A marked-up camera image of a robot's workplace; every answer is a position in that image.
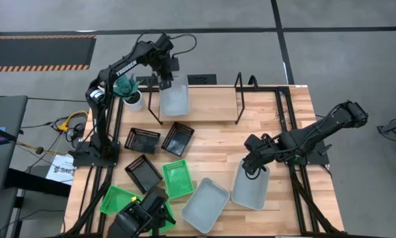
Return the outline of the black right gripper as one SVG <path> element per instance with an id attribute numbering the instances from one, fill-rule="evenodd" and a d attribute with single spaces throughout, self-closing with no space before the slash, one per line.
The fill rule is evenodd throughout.
<path id="1" fill-rule="evenodd" d="M 242 167 L 249 175 L 255 173 L 258 169 L 266 173 L 268 169 L 264 165 L 275 160 L 275 153 L 277 151 L 277 145 L 262 145 L 257 149 L 249 151 L 249 154 L 243 159 Z"/>

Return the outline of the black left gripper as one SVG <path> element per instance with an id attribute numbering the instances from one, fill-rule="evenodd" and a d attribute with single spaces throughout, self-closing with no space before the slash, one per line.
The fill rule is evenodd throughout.
<path id="1" fill-rule="evenodd" d="M 170 58 L 169 51 L 155 50 L 150 55 L 150 66 L 162 79 L 159 82 L 159 89 L 161 91 L 169 89 L 172 86 L 173 75 L 169 69 Z"/>

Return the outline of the grey plastic basket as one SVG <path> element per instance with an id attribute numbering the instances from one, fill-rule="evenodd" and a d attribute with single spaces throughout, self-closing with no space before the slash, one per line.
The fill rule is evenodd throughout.
<path id="1" fill-rule="evenodd" d="M 171 87 L 160 91 L 160 109 L 165 116 L 188 115 L 190 107 L 186 75 L 174 75 Z"/>
<path id="2" fill-rule="evenodd" d="M 270 169 L 265 167 L 265 171 L 261 170 L 257 177 L 251 175 L 251 180 L 247 178 L 247 174 L 242 165 L 243 161 L 240 161 L 231 199 L 234 203 L 246 208 L 262 210 L 265 205 L 268 191 Z"/>
<path id="3" fill-rule="evenodd" d="M 209 233 L 230 199 L 230 193 L 203 178 L 181 211 L 182 218 L 200 233 Z"/>

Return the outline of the black slotted plastic basket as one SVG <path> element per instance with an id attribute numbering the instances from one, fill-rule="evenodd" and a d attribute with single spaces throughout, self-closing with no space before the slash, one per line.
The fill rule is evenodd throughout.
<path id="1" fill-rule="evenodd" d="M 144 154 L 131 162 L 124 170 L 142 194 L 145 194 L 163 180 L 161 173 Z"/>
<path id="2" fill-rule="evenodd" d="M 175 122 L 164 139 L 161 148 L 173 155 L 181 157 L 192 139 L 194 129 Z"/>
<path id="3" fill-rule="evenodd" d="M 125 149 L 154 155 L 161 134 L 139 128 L 131 128 L 124 144 Z"/>

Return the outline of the white plant pot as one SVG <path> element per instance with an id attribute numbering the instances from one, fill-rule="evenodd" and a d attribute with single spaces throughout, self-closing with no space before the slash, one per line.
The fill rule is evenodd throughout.
<path id="1" fill-rule="evenodd" d="M 140 91 L 137 91 L 132 99 L 122 99 L 130 112 L 139 112 L 145 108 L 145 101 Z"/>

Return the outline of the green artificial plant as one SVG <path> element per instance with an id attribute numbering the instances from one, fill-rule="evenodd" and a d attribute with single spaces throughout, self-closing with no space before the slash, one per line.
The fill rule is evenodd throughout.
<path id="1" fill-rule="evenodd" d="M 114 94 L 122 97 L 128 104 L 135 104 L 140 98 L 138 91 L 140 83 L 134 79 L 133 75 L 130 77 L 123 75 L 115 81 Z"/>

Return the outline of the black hazard-striped floor mat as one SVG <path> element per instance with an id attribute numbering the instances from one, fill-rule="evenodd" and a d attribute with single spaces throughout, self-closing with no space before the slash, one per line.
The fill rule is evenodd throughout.
<path id="1" fill-rule="evenodd" d="M 0 72 L 82 71 L 91 64 L 97 36 L 0 36 Z"/>

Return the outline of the white printed paper sheet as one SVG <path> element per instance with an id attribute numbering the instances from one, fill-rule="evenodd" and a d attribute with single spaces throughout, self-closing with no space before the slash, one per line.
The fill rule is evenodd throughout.
<path id="1" fill-rule="evenodd" d="M 56 182 L 62 182 L 67 185 L 72 185 L 75 168 L 73 166 L 73 158 L 70 155 L 56 155 L 48 173 L 46 179 L 53 180 Z"/>

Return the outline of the grey desk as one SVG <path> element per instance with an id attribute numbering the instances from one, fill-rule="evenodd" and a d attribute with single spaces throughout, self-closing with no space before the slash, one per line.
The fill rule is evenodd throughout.
<path id="1" fill-rule="evenodd" d="M 27 101 L 27 96 L 0 97 L 0 127 L 5 127 L 8 134 L 19 135 Z M 0 145 L 0 190 L 4 187 L 14 150 L 15 142 Z"/>

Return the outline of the black desk base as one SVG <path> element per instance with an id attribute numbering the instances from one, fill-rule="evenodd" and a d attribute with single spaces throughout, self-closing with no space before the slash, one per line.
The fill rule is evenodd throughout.
<path id="1" fill-rule="evenodd" d="M 71 190 L 71 186 L 63 182 L 42 178 L 16 169 L 8 169 L 3 187 L 31 190 L 61 197 L 68 197 Z"/>

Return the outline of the black aluminium table frame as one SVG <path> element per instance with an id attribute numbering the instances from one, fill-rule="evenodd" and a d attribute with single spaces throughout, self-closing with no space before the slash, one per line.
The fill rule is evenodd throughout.
<path id="1" fill-rule="evenodd" d="M 309 94 L 304 86 L 277 86 L 282 102 L 283 114 L 278 112 L 276 92 L 259 86 L 256 91 L 252 86 L 244 86 L 245 110 L 238 124 L 234 122 L 185 122 L 195 130 L 182 159 L 190 171 L 194 188 L 202 179 L 209 178 L 233 194 L 233 186 L 239 162 L 248 154 L 244 142 L 251 135 L 260 137 L 267 133 L 274 137 L 282 132 L 281 121 L 287 129 L 302 128 L 315 122 L 315 113 Z M 296 118 L 292 126 L 286 97 L 290 98 Z M 160 148 L 165 135 L 172 126 L 171 122 L 160 125 L 150 112 L 133 112 L 123 109 L 119 141 L 123 144 L 132 127 L 143 128 L 161 133 L 159 149 L 155 155 L 146 155 L 162 174 L 162 166 L 181 159 Z M 142 153 L 122 148 L 117 166 L 113 169 L 111 184 L 135 194 L 141 194 L 124 168 Z M 167 236 L 275 236 L 301 235 L 296 212 L 295 196 L 290 180 L 290 170 L 284 163 L 267 164 L 270 169 L 268 192 L 262 210 L 252 210 L 240 206 L 230 199 L 207 234 L 200 233 L 181 217 L 181 211 L 192 194 L 187 194 L 170 201 L 177 224 L 167 232 Z M 76 169 L 65 211 L 66 231 L 78 220 L 81 200 L 89 168 Z M 307 166 L 307 177 L 314 203 L 331 224 L 343 230 L 342 219 L 333 188 L 332 178 L 325 169 L 318 165 Z"/>

